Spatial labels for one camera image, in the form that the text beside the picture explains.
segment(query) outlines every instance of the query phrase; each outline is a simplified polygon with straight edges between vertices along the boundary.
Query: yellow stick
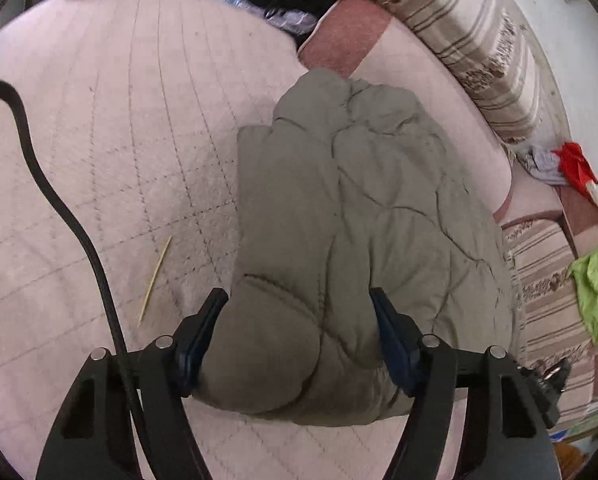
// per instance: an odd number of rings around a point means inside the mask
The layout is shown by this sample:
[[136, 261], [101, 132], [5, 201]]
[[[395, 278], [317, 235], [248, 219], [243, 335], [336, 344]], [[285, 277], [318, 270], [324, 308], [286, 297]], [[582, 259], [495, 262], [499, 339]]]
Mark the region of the yellow stick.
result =
[[154, 282], [157, 279], [157, 274], [159, 273], [159, 269], [161, 269], [161, 264], [163, 263], [163, 258], [166, 256], [166, 251], [170, 246], [170, 241], [172, 240], [172, 236], [168, 237], [166, 241], [166, 245], [164, 245], [163, 249], [161, 250], [161, 254], [159, 255], [159, 261], [157, 262], [157, 266], [154, 267], [153, 278], [150, 280], [150, 284], [148, 285], [148, 290], [146, 291], [146, 296], [144, 298], [144, 304], [141, 307], [141, 313], [139, 314], [139, 321], [137, 322], [137, 328], [141, 325], [141, 321], [144, 318], [144, 313], [146, 312], [146, 306], [148, 306], [148, 301], [150, 300], [150, 295], [153, 293], [153, 286]]

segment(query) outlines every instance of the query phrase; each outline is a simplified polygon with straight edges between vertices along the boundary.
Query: quilted fabric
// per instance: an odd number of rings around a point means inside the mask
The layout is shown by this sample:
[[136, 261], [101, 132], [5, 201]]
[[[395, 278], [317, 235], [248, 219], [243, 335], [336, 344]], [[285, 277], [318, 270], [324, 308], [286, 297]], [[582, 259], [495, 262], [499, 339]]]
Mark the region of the quilted fabric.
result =
[[316, 69], [273, 117], [239, 131], [241, 241], [202, 399], [302, 424], [406, 413], [370, 286], [456, 348], [510, 348], [501, 231], [412, 92]]

